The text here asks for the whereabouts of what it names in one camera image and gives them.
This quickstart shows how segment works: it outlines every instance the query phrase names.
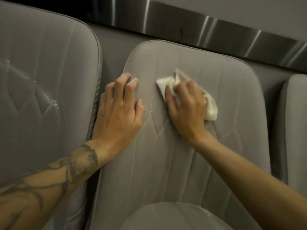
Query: metallic wall trim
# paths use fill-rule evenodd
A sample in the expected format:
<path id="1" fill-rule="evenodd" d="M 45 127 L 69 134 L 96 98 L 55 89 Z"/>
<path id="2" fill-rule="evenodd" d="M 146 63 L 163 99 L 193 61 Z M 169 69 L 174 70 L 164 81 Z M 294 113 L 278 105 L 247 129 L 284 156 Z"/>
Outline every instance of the metallic wall trim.
<path id="1" fill-rule="evenodd" d="M 307 43 L 150 0 L 92 0 L 90 21 L 307 72 Z"/>

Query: person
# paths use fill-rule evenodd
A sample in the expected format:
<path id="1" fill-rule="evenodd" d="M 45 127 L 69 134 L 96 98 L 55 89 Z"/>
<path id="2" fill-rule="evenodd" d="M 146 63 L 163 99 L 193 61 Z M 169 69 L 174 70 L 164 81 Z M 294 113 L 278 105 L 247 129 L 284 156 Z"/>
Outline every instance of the person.
<path id="1" fill-rule="evenodd" d="M 114 159 L 139 132 L 142 100 L 134 104 L 138 79 L 122 74 L 100 97 L 93 136 L 69 156 L 0 187 L 0 229 L 41 229 L 55 207 L 96 170 Z M 307 229 L 307 200 L 267 172 L 220 144 L 204 128 L 206 102 L 194 81 L 169 88 L 171 120 L 184 138 L 217 171 L 261 228 Z"/>

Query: gray seat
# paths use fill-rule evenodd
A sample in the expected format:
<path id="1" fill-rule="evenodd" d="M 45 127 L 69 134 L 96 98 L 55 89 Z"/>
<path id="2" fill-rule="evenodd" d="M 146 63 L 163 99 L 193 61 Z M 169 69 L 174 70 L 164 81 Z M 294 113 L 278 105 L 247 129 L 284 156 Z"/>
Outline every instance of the gray seat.
<path id="1" fill-rule="evenodd" d="M 233 230 L 207 210 L 187 204 L 161 202 L 141 207 L 119 230 Z"/>
<path id="2" fill-rule="evenodd" d="M 284 84 L 271 137 L 272 172 L 307 197 L 307 75 Z"/>
<path id="3" fill-rule="evenodd" d="M 0 183 L 68 155 L 91 134 L 100 44 L 67 16 L 0 1 Z M 44 229 L 80 229 L 86 185 Z"/>
<path id="4" fill-rule="evenodd" d="M 166 41 L 148 41 L 131 53 L 124 72 L 139 78 L 144 124 L 133 143 L 101 170 L 91 230 L 118 229 L 144 205 L 201 206 L 232 228 L 260 229 L 209 164 L 172 127 L 155 80 L 181 69 L 216 100 L 219 114 L 205 123 L 215 138 L 270 172 L 263 93 L 253 70 L 229 56 Z"/>

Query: wall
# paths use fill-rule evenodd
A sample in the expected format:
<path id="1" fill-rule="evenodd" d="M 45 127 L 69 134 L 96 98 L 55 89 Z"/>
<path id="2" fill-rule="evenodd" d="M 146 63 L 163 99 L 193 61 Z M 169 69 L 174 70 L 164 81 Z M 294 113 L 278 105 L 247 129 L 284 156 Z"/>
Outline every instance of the wall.
<path id="1" fill-rule="evenodd" d="M 307 41 L 307 0 L 154 0 Z"/>
<path id="2" fill-rule="evenodd" d="M 101 91 L 103 91 L 106 84 L 114 81 L 121 74 L 132 50 L 141 42 L 154 38 L 115 28 L 98 26 L 90 23 L 89 25 L 97 35 L 102 46 L 103 79 Z M 279 91 L 285 80 L 296 72 L 254 61 L 246 60 L 246 62 L 258 75 L 263 88 L 267 108 L 268 126 L 270 129 L 275 114 Z"/>

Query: cleaning cloth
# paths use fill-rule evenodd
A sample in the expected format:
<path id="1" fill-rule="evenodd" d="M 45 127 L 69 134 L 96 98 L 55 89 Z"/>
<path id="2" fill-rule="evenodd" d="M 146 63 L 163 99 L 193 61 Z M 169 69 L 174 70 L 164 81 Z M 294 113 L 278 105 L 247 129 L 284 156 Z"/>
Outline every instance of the cleaning cloth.
<path id="1" fill-rule="evenodd" d="M 178 102 L 178 105 L 180 105 L 180 100 L 178 96 L 174 93 L 173 87 L 177 84 L 179 84 L 181 81 L 187 82 L 191 80 L 185 73 L 180 71 L 179 69 L 175 70 L 175 77 L 164 77 L 156 80 L 156 84 L 158 85 L 162 97 L 165 100 L 165 88 L 168 85 L 171 93 L 176 97 L 176 101 Z M 215 100 L 213 97 L 205 91 L 205 89 L 202 88 L 204 98 L 207 102 L 207 109 L 205 114 L 205 120 L 207 121 L 215 121 L 217 119 L 217 105 L 215 103 Z"/>

